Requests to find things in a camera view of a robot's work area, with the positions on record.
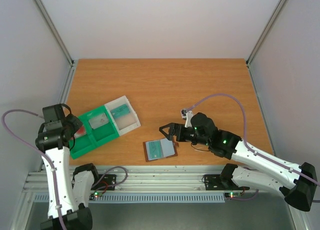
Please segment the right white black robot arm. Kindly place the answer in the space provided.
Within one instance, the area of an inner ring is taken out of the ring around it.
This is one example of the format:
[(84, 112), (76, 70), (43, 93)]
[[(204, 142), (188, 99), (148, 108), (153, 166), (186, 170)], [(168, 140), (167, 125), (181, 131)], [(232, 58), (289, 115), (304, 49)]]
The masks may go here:
[(253, 167), (248, 170), (227, 164), (220, 174), (225, 188), (249, 187), (274, 193), (293, 208), (309, 212), (317, 188), (315, 167), (304, 162), (299, 165), (266, 153), (240, 136), (218, 129), (203, 113), (188, 112), (185, 124), (169, 123), (159, 131), (168, 139), (208, 147), (214, 155)]

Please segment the brown leather card holder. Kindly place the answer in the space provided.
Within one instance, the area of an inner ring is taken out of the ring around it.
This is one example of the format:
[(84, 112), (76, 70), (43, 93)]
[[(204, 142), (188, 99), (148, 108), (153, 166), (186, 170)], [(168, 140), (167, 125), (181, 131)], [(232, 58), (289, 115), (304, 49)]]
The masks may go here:
[[(162, 152), (163, 152), (163, 158), (161, 158), (161, 159), (176, 157), (178, 155), (178, 152), (177, 152), (178, 145), (175, 142), (170, 141), (166, 138), (159, 139), (159, 140), (161, 141), (161, 147), (162, 147)], [(147, 159), (146, 142), (143, 142), (145, 161), (151, 162)]]

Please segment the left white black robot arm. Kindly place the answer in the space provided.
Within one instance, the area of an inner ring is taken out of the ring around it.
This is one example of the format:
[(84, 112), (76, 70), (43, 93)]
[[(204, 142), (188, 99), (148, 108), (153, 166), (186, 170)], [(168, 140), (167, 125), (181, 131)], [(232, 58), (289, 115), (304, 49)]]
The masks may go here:
[(41, 124), (35, 145), (45, 165), (49, 207), (47, 220), (40, 224), (42, 230), (90, 230), (93, 217), (89, 209), (91, 189), (101, 183), (94, 164), (89, 163), (70, 172), (70, 140), (83, 126), (72, 113), (65, 114), (69, 107), (56, 104), (42, 110)]

